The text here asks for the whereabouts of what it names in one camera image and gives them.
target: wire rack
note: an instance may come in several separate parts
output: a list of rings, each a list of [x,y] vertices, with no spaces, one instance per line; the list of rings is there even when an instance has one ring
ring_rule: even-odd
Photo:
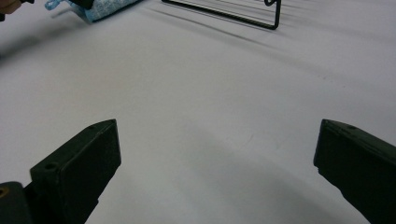
[[[275,30],[279,25],[281,0],[162,0],[232,21]]]

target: blue towel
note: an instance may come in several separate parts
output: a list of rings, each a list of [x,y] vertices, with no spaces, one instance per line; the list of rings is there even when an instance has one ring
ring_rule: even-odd
[[[47,10],[53,10],[62,1],[69,3],[71,7],[81,11],[87,17],[88,21],[97,21],[138,0],[94,0],[91,9],[85,9],[67,0],[48,0],[45,7]]]

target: blue fabric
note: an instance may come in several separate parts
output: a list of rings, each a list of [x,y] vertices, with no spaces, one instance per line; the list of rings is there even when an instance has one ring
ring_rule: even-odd
[[[103,17],[109,16],[116,11],[127,7],[137,0],[94,0],[91,9],[85,9],[67,0],[49,0],[45,7],[47,10],[55,9],[62,1],[66,1],[71,7],[77,8],[88,19],[88,21],[97,21]]]

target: white surface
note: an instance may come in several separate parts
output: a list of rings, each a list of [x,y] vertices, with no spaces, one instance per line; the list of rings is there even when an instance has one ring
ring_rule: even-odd
[[[396,145],[396,2],[285,0],[274,32],[42,4],[0,23],[0,182],[117,119],[122,166],[87,223],[368,223],[313,157],[322,119]]]

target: screw hole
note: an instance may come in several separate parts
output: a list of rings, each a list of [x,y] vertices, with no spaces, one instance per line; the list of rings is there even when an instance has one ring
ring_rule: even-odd
[[[58,164],[56,162],[52,162],[47,164],[44,168],[46,170],[55,170],[58,167]]]
[[[3,198],[4,196],[6,196],[9,192],[8,188],[0,188],[0,198]]]

